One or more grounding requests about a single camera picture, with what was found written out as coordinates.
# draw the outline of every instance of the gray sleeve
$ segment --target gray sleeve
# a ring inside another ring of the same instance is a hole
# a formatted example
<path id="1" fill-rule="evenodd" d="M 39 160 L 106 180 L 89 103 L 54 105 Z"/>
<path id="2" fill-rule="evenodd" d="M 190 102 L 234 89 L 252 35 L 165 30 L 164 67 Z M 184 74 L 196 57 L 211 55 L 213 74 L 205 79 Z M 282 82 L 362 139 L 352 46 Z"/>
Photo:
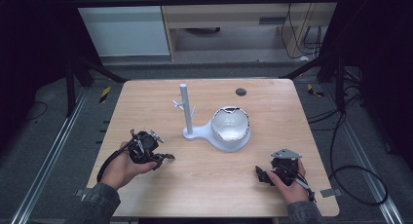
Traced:
<path id="1" fill-rule="evenodd" d="M 290 223 L 324 223 L 319 209 L 313 202 L 299 202 L 287 206 Z"/>
<path id="2" fill-rule="evenodd" d="M 97 183 L 64 223 L 109 223 L 120 203 L 115 189 Z"/>

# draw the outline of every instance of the small round object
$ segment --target small round object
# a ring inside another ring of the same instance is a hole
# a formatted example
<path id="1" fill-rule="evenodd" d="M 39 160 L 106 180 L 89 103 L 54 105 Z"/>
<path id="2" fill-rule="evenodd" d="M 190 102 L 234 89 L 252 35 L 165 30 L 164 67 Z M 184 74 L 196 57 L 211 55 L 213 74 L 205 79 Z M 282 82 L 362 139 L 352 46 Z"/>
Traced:
<path id="1" fill-rule="evenodd" d="M 211 127 L 216 139 L 226 143 L 236 143 L 248 134 L 249 118 L 241 108 L 222 107 L 213 115 Z"/>
<path id="2" fill-rule="evenodd" d="M 239 89 L 235 90 L 235 93 L 239 96 L 244 96 L 244 95 L 246 95 L 246 90 L 243 89 L 243 88 L 239 88 Z"/>

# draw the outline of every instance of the hand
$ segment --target hand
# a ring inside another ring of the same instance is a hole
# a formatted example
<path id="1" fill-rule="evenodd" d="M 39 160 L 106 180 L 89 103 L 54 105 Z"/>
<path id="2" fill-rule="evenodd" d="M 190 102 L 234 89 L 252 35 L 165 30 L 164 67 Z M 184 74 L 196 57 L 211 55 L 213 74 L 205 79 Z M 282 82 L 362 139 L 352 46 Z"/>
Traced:
<path id="1" fill-rule="evenodd" d="M 128 151 L 122 152 L 107 166 L 101 183 L 105 183 L 115 190 L 127 185 L 131 180 L 140 173 L 150 171 L 156 166 L 155 162 L 146 164 L 135 164 L 129 155 Z"/>
<path id="2" fill-rule="evenodd" d="M 305 176 L 306 171 L 304 170 L 301 160 L 298 160 L 298 171 Z M 278 175 L 271 171 L 267 171 L 268 176 L 271 181 L 276 185 L 279 191 L 282 193 L 283 199 L 287 205 L 297 202 L 306 202 L 309 200 L 309 195 L 306 189 L 304 189 L 296 181 L 292 182 L 290 186 L 286 186 Z"/>

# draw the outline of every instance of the table top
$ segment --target table top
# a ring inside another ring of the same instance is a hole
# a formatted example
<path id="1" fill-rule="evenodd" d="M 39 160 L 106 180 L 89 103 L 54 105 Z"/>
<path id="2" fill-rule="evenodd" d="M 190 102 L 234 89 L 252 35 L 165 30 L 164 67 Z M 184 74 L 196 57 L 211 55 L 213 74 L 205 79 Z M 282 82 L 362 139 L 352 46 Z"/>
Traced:
<path id="1" fill-rule="evenodd" d="M 222 152 L 204 139 L 187 140 L 180 84 L 187 85 L 193 126 L 205 125 L 216 110 L 238 106 L 249 116 L 248 144 Z M 236 89 L 246 90 L 239 96 Z M 140 174 L 119 190 L 121 204 L 114 216 L 139 217 L 275 217 L 287 216 L 276 187 L 259 182 L 255 166 L 271 169 L 271 153 L 287 148 L 303 156 L 306 179 L 316 192 L 323 216 L 339 212 L 297 91 L 286 79 L 139 80 L 124 84 L 94 164 L 88 187 L 96 184 L 103 162 L 130 131 L 154 130 L 165 143 L 155 153 L 170 153 L 160 168 Z"/>

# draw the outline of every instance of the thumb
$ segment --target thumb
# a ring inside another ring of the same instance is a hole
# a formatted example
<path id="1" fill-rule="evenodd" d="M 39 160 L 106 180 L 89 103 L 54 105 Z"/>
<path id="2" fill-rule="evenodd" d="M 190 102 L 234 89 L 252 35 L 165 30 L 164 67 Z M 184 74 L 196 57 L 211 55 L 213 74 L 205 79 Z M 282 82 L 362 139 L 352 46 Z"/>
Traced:
<path id="1" fill-rule="evenodd" d="M 279 176 L 276 175 L 274 172 L 267 170 L 267 175 L 268 175 L 268 177 L 270 177 L 271 181 L 273 181 L 273 183 L 279 189 L 282 189 L 282 188 L 286 187 L 285 184 L 282 182 L 282 180 L 279 178 Z"/>
<path id="2" fill-rule="evenodd" d="M 134 164 L 133 172 L 135 174 L 145 173 L 145 172 L 150 171 L 156 165 L 157 165 L 157 163 L 155 163 L 155 162 L 149 162 L 149 163 L 145 163 L 145 164 Z"/>

